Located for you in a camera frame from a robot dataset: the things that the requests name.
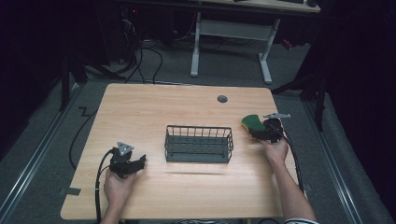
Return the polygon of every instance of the light wood surface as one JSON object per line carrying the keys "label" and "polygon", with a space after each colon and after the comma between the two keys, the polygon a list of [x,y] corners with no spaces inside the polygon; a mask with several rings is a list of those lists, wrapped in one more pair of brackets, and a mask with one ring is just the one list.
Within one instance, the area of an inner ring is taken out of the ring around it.
{"label": "light wood surface", "polygon": [[[219,95],[228,102],[219,103]],[[95,219],[94,182],[99,163],[117,142],[134,146],[133,160],[147,155],[124,218],[222,218],[282,216],[273,171],[257,140],[241,125],[244,116],[276,112],[265,88],[110,84],[84,147],[61,215]],[[166,162],[166,125],[231,127],[229,163]],[[105,162],[109,164],[110,156]],[[291,153],[286,158],[296,180]],[[106,210],[101,176],[101,207]]]}
{"label": "light wood surface", "polygon": [[207,3],[219,3],[219,4],[228,4],[234,6],[245,6],[245,7],[265,7],[271,9],[280,9],[287,11],[299,11],[299,12],[320,12],[320,7],[309,7],[306,4],[306,0],[304,0],[303,4],[284,2],[279,0],[247,0],[235,2],[234,0],[200,0],[202,2]]}

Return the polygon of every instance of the person's right hand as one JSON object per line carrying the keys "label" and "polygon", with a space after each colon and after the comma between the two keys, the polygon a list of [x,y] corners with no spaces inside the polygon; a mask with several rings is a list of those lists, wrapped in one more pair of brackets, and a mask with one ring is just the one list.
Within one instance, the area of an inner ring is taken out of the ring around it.
{"label": "person's right hand", "polygon": [[267,143],[265,140],[259,140],[264,146],[265,156],[271,163],[285,162],[288,155],[288,143],[281,138],[277,143]]}

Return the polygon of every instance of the wire basket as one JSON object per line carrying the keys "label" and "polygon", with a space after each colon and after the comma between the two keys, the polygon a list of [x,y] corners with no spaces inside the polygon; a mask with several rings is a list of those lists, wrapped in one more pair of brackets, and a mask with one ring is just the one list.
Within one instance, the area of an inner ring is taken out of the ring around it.
{"label": "wire basket", "polygon": [[231,128],[166,126],[167,161],[227,163],[230,161],[232,151]]}

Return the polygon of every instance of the sleeve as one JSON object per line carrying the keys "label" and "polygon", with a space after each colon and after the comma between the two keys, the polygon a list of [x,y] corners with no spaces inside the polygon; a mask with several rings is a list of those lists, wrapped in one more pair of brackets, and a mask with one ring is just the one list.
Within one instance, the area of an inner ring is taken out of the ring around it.
{"label": "sleeve", "polygon": [[285,224],[319,224],[319,223],[305,218],[291,218],[286,220]]}

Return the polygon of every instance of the person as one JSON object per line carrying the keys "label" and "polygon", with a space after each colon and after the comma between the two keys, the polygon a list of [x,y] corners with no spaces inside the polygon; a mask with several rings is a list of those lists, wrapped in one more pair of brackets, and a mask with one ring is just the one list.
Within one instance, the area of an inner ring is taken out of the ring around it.
{"label": "person", "polygon": [[[286,167],[288,143],[284,139],[277,143],[259,141],[264,146],[264,154],[274,170],[282,212],[286,219],[285,224],[318,224],[311,204],[300,191]],[[121,179],[115,173],[106,171],[105,194],[108,206],[102,224],[118,223],[123,206],[133,187],[135,176],[136,174],[132,174]]]}

